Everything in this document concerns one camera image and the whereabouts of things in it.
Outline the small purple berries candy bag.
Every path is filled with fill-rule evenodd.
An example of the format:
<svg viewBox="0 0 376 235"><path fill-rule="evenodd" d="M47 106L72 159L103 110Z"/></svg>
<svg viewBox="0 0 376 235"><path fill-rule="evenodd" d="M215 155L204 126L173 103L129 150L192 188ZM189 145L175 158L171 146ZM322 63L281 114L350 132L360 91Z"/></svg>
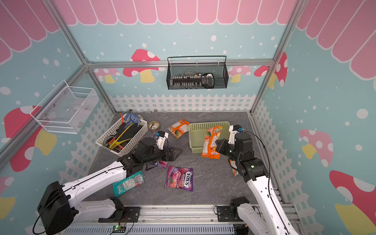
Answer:
<svg viewBox="0 0 376 235"><path fill-rule="evenodd" d="M168 162L166 162L166 161L154 161L154 162L147 164L146 171L154 169L156 167L167 168L167 166L168 166Z"/></svg>

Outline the orange Fox's candy bag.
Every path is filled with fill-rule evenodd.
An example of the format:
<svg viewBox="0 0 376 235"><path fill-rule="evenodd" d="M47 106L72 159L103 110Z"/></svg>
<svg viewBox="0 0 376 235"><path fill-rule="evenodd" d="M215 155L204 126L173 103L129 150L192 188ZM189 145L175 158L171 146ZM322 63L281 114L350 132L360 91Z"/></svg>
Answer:
<svg viewBox="0 0 376 235"><path fill-rule="evenodd" d="M219 139L222 126L211 127L206 131L204 146L201 156L210 159L219 159L220 154L216 151L216 141Z"/></svg>

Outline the large purple Fox's candy bag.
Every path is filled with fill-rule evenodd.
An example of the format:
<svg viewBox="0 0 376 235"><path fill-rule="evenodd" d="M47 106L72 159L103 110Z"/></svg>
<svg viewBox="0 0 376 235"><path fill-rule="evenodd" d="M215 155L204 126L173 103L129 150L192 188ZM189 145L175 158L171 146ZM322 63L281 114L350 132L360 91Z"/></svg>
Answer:
<svg viewBox="0 0 376 235"><path fill-rule="evenodd" d="M193 168L169 166L165 187L193 192L193 173Z"/></svg>

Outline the light green perforated basket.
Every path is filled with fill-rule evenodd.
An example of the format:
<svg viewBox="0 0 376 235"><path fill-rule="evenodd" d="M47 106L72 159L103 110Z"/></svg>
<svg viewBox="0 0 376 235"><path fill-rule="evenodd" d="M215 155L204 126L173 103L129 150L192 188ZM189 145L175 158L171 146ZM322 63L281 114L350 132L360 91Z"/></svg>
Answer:
<svg viewBox="0 0 376 235"><path fill-rule="evenodd" d="M219 139L229 140L230 123L228 121L198 122L189 124L189 141L190 148L193 154L202 153L207 130L216 126L222 126Z"/></svg>

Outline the teal candy bag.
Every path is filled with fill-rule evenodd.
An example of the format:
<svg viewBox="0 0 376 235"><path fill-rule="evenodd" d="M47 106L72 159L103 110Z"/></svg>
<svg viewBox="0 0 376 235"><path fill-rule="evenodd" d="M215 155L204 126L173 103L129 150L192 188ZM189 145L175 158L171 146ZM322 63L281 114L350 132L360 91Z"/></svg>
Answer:
<svg viewBox="0 0 376 235"><path fill-rule="evenodd" d="M119 182L115 182L112 184L115 197L119 197L120 195L126 193L127 191L143 183L144 183L144 174L142 171L139 171L133 174L132 176L125 178Z"/></svg>

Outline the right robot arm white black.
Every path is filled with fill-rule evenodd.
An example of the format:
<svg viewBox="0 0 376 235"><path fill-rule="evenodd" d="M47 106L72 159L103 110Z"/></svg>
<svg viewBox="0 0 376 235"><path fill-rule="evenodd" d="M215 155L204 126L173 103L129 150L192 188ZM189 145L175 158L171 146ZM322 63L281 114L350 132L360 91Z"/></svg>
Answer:
<svg viewBox="0 0 376 235"><path fill-rule="evenodd" d="M245 197L230 204L234 219L242 220L255 235L296 235L282 205L273 190L270 171L261 159L255 157L250 132L234 134L231 141L217 140L217 152L236 164L236 171L250 188L262 213L261 218Z"/></svg>

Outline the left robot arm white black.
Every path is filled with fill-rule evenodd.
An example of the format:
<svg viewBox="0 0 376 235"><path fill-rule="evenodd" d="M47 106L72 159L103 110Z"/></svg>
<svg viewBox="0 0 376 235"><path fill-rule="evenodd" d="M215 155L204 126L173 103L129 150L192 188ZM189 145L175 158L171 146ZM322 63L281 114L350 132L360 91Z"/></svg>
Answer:
<svg viewBox="0 0 376 235"><path fill-rule="evenodd" d="M37 221L43 223L47 235L55 235L75 222L91 219L100 223L136 222L137 215L117 197L91 202L86 202L85 198L130 177L147 164L175 161L182 152L182 149L170 147L165 137L157 140L146 137L132 152L101 170L65 184L57 181L49 184L37 207Z"/></svg>

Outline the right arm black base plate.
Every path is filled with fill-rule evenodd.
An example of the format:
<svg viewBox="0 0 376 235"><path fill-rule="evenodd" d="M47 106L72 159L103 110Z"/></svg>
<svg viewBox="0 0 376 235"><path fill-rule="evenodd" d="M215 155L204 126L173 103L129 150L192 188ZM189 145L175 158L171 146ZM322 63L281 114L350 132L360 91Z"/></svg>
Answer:
<svg viewBox="0 0 376 235"><path fill-rule="evenodd" d="M230 206L214 206L213 211L218 222L242 222Z"/></svg>

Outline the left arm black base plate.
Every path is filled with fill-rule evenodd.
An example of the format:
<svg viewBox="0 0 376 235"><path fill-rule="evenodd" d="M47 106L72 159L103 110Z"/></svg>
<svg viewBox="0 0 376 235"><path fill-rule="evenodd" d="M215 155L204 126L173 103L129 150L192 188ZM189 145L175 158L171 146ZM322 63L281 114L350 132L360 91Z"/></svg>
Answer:
<svg viewBox="0 0 376 235"><path fill-rule="evenodd" d="M99 218L99 223L136 223L141 207L124 207L116 209L109 218Z"/></svg>

